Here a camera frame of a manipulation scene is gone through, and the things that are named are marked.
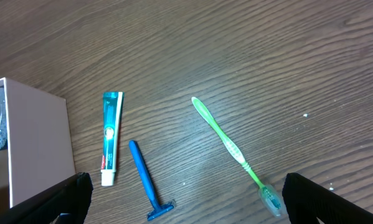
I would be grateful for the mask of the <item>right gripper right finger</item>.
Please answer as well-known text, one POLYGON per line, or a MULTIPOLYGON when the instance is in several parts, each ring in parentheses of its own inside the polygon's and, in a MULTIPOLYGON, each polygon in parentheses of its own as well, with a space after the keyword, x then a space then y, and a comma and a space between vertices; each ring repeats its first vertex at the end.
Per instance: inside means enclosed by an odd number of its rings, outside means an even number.
POLYGON ((298 173, 286 175, 282 190, 292 224, 373 224, 373 214, 298 173))

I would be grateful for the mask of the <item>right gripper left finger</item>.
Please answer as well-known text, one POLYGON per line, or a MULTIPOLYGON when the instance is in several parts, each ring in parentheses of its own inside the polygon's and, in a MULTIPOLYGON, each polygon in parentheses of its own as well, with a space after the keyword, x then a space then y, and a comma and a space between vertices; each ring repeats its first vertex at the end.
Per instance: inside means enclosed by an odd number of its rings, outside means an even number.
POLYGON ((0 224, 83 224, 92 192, 90 174, 75 174, 10 208, 0 215, 0 224))

